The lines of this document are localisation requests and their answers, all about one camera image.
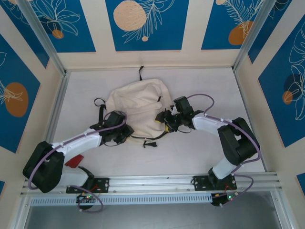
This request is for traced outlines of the cream canvas backpack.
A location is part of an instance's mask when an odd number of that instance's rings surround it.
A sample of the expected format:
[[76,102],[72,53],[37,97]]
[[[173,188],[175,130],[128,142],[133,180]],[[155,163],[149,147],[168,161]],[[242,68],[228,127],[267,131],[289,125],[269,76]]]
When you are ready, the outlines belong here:
[[113,90],[107,100],[100,98],[100,117],[103,111],[121,111],[127,114],[126,124],[131,126],[134,133],[129,137],[135,144],[146,147],[157,147],[156,141],[165,137],[165,124],[155,121],[158,113],[169,110],[173,104],[166,85],[159,79],[144,80],[139,68],[139,81]]

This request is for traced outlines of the red wallet case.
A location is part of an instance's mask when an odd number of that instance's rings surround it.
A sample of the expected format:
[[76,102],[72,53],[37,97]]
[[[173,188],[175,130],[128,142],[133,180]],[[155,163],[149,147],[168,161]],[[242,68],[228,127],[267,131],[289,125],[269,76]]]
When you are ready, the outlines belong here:
[[65,166],[71,167],[71,168],[76,168],[79,163],[84,159],[84,156],[82,155],[77,155],[73,157],[71,160],[65,163]]

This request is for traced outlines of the grey metal panel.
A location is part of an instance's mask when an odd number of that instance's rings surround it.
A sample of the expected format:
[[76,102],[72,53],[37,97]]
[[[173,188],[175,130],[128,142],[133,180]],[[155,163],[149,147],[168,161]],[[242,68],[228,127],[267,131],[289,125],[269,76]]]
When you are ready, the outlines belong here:
[[271,208],[237,211],[208,204],[105,206],[100,213],[76,207],[31,207],[25,229],[282,229]]

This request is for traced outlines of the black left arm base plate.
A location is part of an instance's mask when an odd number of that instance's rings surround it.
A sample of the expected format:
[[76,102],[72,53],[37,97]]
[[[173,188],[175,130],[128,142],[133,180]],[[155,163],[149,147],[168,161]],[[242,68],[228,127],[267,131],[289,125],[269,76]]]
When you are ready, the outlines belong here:
[[[84,188],[92,193],[108,193],[110,179],[107,177],[102,178],[89,178],[81,188]],[[69,186],[66,188],[67,194],[80,194],[83,191],[78,188]]]

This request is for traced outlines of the aluminium front rail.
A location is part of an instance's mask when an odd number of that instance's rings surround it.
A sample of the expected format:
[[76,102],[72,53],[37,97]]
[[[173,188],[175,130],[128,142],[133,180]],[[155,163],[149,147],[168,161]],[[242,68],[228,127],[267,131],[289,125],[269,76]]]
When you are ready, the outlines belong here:
[[[159,176],[109,176],[107,188],[109,195],[137,194],[184,194],[194,193],[191,175],[159,175]],[[249,191],[280,191],[282,185],[275,172],[254,172],[235,174],[237,192],[242,192],[250,186]]]

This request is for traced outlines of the aluminium rail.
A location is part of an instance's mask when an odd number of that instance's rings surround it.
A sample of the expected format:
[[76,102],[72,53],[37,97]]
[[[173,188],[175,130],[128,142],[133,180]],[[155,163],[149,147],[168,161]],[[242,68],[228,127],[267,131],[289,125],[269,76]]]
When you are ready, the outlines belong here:
[[236,70],[234,70],[234,68],[232,67],[232,71],[233,71],[233,74],[234,74],[234,77],[235,77],[235,80],[236,80],[236,83],[237,83],[237,86],[238,86],[238,89],[239,89],[239,92],[240,92],[240,95],[241,95],[241,98],[242,98],[242,101],[243,101],[243,104],[244,104],[244,107],[245,107],[245,111],[246,111],[246,114],[247,114],[247,118],[248,118],[248,121],[249,121],[249,124],[250,124],[250,128],[254,134],[254,136],[256,137],[256,139],[258,140],[258,137],[257,137],[257,134],[255,132],[255,128],[253,126],[253,123],[252,123],[252,120],[251,120],[251,116],[250,116],[250,113],[249,113],[249,108],[248,108],[248,105],[247,105],[247,102],[246,102],[246,97],[244,95],[244,92],[243,92],[243,89],[241,87],[241,84],[240,84],[240,81],[239,81],[239,78],[238,78],[238,75],[236,73]]
[[56,97],[54,100],[54,104],[51,110],[51,115],[49,117],[47,129],[46,129],[46,133],[44,136],[44,141],[46,141],[49,144],[52,144],[54,142],[54,136],[58,125],[64,98],[66,95],[70,75],[71,75],[70,72],[66,72],[66,74],[62,77],[59,84],[59,88],[56,93]]
[[[184,194],[194,193],[191,175],[159,175],[159,176],[109,176],[107,188],[109,195],[137,194]],[[235,174],[237,192],[242,192],[250,186],[249,191],[280,191],[282,185],[275,172],[254,172]]]

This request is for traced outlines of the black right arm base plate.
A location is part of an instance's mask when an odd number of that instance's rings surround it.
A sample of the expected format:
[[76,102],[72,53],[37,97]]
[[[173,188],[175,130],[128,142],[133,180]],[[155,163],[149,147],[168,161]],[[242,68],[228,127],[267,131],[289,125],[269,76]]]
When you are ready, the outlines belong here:
[[209,176],[194,176],[191,183],[195,191],[237,190],[235,177],[228,175],[224,179],[212,179]]

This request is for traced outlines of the aluminium right side rail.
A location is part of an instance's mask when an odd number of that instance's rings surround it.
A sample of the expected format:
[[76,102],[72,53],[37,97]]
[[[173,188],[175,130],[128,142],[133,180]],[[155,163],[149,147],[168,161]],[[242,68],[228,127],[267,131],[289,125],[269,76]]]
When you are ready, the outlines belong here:
[[239,92],[240,92],[240,95],[241,95],[241,98],[242,98],[242,101],[243,101],[243,104],[244,104],[244,107],[245,107],[245,111],[246,111],[246,114],[247,114],[247,118],[248,118],[248,121],[249,121],[249,124],[250,124],[250,128],[254,134],[254,136],[256,137],[256,139],[258,140],[258,137],[257,137],[257,134],[255,132],[255,128],[253,126],[253,123],[252,123],[252,120],[251,120],[251,116],[250,116],[250,113],[249,113],[249,108],[248,108],[248,105],[247,105],[247,102],[246,102],[246,97],[244,95],[244,92],[243,92],[243,89],[241,87],[241,84],[240,84],[240,81],[239,81],[239,78],[238,78],[238,75],[236,73],[236,70],[234,70],[234,68],[232,67],[232,71],[233,71],[233,74],[234,74],[234,77],[235,77],[235,80],[236,80],[236,83],[237,83],[237,86],[238,86],[238,89],[239,89]]

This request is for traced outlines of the aluminium left side rail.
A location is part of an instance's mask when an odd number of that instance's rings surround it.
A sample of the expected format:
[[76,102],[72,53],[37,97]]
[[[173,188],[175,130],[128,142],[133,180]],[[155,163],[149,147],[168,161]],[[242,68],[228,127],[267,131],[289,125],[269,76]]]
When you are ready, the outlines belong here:
[[44,141],[46,141],[49,144],[52,144],[54,142],[54,136],[58,125],[64,98],[66,95],[70,75],[71,75],[70,72],[66,72],[66,74],[62,77],[59,84],[59,88],[56,93],[56,97],[54,100],[54,104],[51,110],[51,115],[49,117],[47,129],[46,129],[46,133],[44,136]]

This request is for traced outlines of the aluminium right corner post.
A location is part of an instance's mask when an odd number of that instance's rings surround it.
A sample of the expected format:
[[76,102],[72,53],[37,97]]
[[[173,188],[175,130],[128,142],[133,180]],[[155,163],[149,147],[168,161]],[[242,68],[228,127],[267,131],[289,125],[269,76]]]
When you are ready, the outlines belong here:
[[262,3],[261,9],[258,11],[258,14],[246,36],[241,49],[235,59],[235,62],[232,66],[233,73],[236,74],[237,70],[241,67],[245,57],[247,56],[250,48],[252,47],[259,31],[261,30],[263,24],[265,23],[271,9],[273,8],[276,0],[264,0]]

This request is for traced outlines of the aluminium corner post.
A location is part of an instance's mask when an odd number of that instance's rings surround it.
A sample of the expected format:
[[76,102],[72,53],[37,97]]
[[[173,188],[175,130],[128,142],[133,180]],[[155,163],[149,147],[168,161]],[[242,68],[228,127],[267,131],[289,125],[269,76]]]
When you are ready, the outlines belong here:
[[233,73],[236,74],[237,70],[241,67],[245,57],[247,56],[250,48],[252,47],[259,31],[261,30],[263,24],[265,23],[271,9],[273,8],[276,0],[264,0],[262,3],[261,9],[258,11],[258,14],[246,36],[241,49],[235,59],[235,62],[232,66]]
[[47,35],[45,29],[43,28],[36,13],[32,9],[30,3],[27,0],[16,0],[16,3],[19,9],[21,10],[22,14],[24,15],[25,19],[29,23],[31,29],[35,33],[36,37],[38,38],[39,42],[43,46],[44,50],[48,54],[50,60],[54,64],[55,68],[62,76],[65,76],[66,69],[63,66],[51,40],[49,39],[49,36]]

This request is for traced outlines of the aluminium left corner post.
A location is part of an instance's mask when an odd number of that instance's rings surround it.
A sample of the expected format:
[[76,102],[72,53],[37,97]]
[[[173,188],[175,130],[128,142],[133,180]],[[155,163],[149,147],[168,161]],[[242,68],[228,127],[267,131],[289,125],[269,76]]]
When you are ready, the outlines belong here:
[[29,23],[31,29],[35,33],[36,37],[38,38],[39,42],[43,46],[44,50],[48,54],[50,60],[54,64],[55,68],[62,76],[65,76],[66,69],[63,66],[51,40],[49,39],[49,36],[47,35],[45,29],[43,28],[36,13],[32,9],[30,3],[27,0],[16,0],[16,3],[19,9],[21,10],[22,14],[24,15],[25,19]]

